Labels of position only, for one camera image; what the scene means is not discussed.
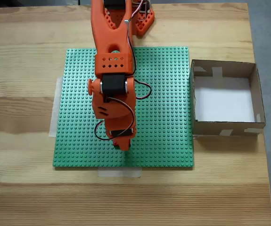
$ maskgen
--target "green baseplate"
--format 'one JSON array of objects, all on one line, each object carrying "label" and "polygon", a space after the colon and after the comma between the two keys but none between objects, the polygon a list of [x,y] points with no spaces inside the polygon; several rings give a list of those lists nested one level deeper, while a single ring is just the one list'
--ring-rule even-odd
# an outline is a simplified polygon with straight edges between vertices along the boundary
[{"label": "green baseplate", "polygon": [[[95,79],[94,48],[69,49],[57,125],[55,167],[192,167],[193,140],[187,47],[135,48],[135,78],[153,92],[137,100],[137,134],[129,151],[94,136],[87,80]],[[148,88],[136,84],[138,96]],[[105,127],[98,130],[105,136]]]}]

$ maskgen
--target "open cardboard box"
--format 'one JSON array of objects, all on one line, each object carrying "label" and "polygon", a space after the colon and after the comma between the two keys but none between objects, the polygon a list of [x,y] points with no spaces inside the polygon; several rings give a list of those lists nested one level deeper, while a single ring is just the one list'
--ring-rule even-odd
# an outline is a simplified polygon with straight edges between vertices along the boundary
[{"label": "open cardboard box", "polygon": [[265,126],[257,65],[192,60],[194,135],[251,136]]}]

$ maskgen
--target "wooden table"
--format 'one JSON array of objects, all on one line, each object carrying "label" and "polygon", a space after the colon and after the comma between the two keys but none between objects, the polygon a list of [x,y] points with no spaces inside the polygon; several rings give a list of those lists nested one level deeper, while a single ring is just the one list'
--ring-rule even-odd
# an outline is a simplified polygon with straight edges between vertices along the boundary
[{"label": "wooden table", "polygon": [[[254,61],[246,4],[154,5],[136,46],[189,46],[191,59]],[[89,7],[0,9],[0,225],[269,226],[263,135],[200,137],[195,167],[99,178],[54,170],[48,136],[67,48],[94,47]]]}]

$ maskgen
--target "orange robotic arm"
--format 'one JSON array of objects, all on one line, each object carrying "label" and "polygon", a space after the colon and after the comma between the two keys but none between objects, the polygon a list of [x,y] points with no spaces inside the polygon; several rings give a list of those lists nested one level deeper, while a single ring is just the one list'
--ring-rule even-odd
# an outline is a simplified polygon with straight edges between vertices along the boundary
[{"label": "orange robotic arm", "polygon": [[97,54],[95,81],[88,81],[93,95],[92,108],[97,119],[105,120],[106,135],[127,151],[136,135],[132,35],[143,35],[154,21],[154,12],[137,13],[147,7],[146,0],[92,0],[91,26]]}]

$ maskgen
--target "masking tape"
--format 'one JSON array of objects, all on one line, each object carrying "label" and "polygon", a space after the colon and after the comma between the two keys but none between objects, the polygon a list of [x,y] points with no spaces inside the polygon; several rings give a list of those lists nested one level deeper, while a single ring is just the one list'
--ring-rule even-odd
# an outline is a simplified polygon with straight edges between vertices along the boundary
[{"label": "masking tape", "polygon": [[232,129],[223,129],[221,130],[219,136],[230,136],[232,131]]},{"label": "masking tape", "polygon": [[49,137],[56,137],[56,134],[57,134],[57,122],[58,122],[59,108],[60,108],[60,102],[61,102],[62,84],[63,84],[63,77],[58,77],[57,82],[56,82],[54,104],[52,106],[52,113],[51,113],[51,119],[50,119]]},{"label": "masking tape", "polygon": [[200,67],[200,66],[194,66],[194,72],[206,72],[206,70],[203,69],[203,67]]},{"label": "masking tape", "polygon": [[256,128],[247,128],[244,130],[246,133],[261,133],[262,129],[256,129]]},{"label": "masking tape", "polygon": [[257,119],[257,122],[261,122],[260,114],[257,114],[257,115],[256,115],[256,119]]},{"label": "masking tape", "polygon": [[213,77],[220,79],[223,77],[222,67],[212,67]]},{"label": "masking tape", "polygon": [[197,138],[200,138],[200,137],[217,137],[218,135],[197,135],[197,134],[194,134],[193,135],[193,139],[197,139]]},{"label": "masking tape", "polygon": [[224,87],[222,67],[212,67],[213,78],[219,88]]},{"label": "masking tape", "polygon": [[104,178],[139,178],[141,167],[99,167],[98,176]]}]

